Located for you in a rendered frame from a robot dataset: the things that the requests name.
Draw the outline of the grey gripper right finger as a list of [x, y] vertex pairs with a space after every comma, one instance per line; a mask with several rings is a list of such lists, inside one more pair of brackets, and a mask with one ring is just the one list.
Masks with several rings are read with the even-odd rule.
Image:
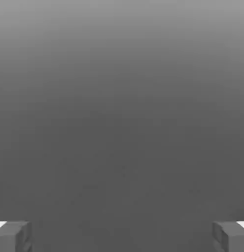
[[244, 252], [244, 221], [214, 221], [212, 237], [215, 252]]

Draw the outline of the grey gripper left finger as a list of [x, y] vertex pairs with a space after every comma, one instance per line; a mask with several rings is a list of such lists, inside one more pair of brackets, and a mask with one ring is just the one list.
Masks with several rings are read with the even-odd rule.
[[0, 252], [33, 252], [32, 223], [0, 221]]

